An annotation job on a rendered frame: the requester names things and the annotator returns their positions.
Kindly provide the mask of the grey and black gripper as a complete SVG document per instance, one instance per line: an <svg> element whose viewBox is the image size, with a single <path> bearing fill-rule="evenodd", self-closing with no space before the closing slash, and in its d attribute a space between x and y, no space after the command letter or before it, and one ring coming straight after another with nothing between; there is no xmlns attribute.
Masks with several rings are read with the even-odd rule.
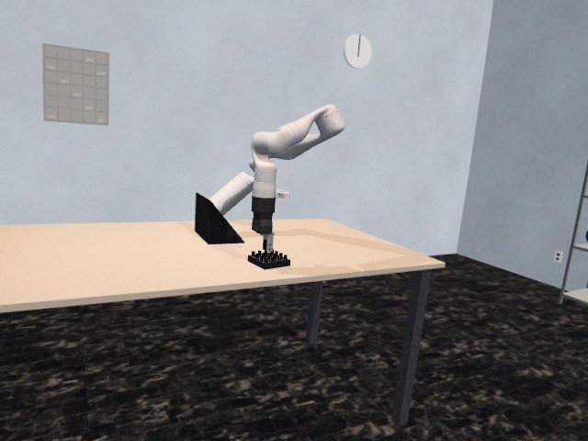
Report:
<svg viewBox="0 0 588 441"><path fill-rule="evenodd" d="M275 212L276 198L289 198L289 192L276 189L276 182L254 181L252 195L252 230L263 236L263 250L273 252L275 233L272 216Z"/></svg>

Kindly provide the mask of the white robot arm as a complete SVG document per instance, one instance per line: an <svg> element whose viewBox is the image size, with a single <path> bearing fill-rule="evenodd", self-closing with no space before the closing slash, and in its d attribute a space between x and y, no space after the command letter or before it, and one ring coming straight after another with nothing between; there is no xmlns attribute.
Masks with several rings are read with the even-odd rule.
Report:
<svg viewBox="0 0 588 441"><path fill-rule="evenodd" d="M314 121L321 134L308 134ZM253 191L254 181L276 182L277 167L270 158L292 160L344 129L337 108L328 105L278 128L279 132L257 132L251 141L253 158L249 162L254 178L241 172L209 200L223 216Z"/></svg>

